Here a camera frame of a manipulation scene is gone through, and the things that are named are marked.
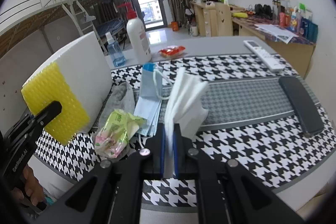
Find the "screw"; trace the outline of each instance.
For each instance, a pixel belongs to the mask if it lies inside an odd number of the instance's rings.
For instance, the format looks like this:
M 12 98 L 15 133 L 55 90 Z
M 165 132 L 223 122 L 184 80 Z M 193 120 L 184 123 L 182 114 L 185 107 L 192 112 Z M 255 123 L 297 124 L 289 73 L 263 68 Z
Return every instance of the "screw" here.
M 100 167 L 101 168 L 108 168 L 110 167 L 111 165 L 111 162 L 109 160 L 103 160 L 101 163 L 100 163 Z
M 190 156 L 196 156 L 198 153 L 199 153 L 199 151 L 198 151 L 196 148 L 190 148 L 190 149 L 188 150 L 188 154 L 189 154 Z
M 237 166 L 238 166 L 238 161 L 235 160 L 235 159 L 230 159 L 230 160 L 227 161 L 227 164 L 228 164 L 230 167 L 234 168 L 234 167 L 237 167 Z
M 151 151 L 150 151 L 148 148 L 142 148 L 142 149 L 139 151 L 139 154 L 140 154 L 141 156 L 148 156 L 150 153 L 151 153 Z

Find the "face mask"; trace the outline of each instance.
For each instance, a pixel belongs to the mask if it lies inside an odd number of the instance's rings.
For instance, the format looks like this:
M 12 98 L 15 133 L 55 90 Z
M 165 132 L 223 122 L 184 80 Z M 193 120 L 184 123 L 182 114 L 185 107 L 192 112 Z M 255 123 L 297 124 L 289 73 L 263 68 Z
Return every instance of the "face mask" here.
M 164 177 L 172 176 L 174 170 L 173 136 L 174 124 L 180 125 L 181 135 L 195 140 L 196 132 L 208 115 L 201 104 L 201 97 L 208 87 L 198 76 L 185 73 L 185 68 L 177 70 L 176 80 L 171 90 L 165 112 L 166 151 Z
M 162 78 L 170 85 L 172 83 L 163 75 L 162 71 L 163 68 L 155 67 L 153 63 L 146 63 L 142 67 L 140 96 L 134 110 L 134 115 L 147 120 L 147 123 L 137 131 L 138 134 L 144 137 L 155 135 L 162 100 L 168 100 L 169 98 L 162 97 Z

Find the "human hand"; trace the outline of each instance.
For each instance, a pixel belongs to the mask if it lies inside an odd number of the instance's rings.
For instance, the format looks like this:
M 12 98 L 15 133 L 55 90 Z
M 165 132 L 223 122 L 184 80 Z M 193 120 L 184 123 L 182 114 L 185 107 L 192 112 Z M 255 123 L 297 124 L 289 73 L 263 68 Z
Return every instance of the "human hand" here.
M 26 179 L 25 192 L 27 196 L 30 197 L 31 203 L 36 206 L 38 202 L 42 202 L 44 200 L 43 188 L 38 179 L 35 178 L 33 170 L 28 165 L 26 165 L 22 173 Z M 17 200 L 24 199 L 23 193 L 18 188 L 14 188 L 12 190 L 12 194 Z

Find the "blue bedsheet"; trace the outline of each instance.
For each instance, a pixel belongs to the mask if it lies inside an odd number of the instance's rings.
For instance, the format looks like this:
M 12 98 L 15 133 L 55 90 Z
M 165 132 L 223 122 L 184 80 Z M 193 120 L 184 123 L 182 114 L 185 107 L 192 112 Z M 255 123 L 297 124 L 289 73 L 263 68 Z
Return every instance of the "blue bedsheet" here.
M 104 37 L 107 32 L 111 32 L 112 35 L 115 35 L 123 28 L 125 28 L 125 22 L 120 18 L 115 18 L 99 25 L 96 30 L 99 37 Z

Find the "red pump cap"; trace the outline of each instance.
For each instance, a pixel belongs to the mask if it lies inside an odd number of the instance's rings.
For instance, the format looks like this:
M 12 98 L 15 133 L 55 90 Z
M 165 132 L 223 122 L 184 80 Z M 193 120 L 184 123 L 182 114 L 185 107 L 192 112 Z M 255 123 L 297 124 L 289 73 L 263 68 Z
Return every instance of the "red pump cap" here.
M 132 4 L 130 2 L 125 2 L 120 4 L 117 8 L 126 7 L 127 8 L 127 19 L 133 19 L 137 17 L 137 13 L 133 10 Z

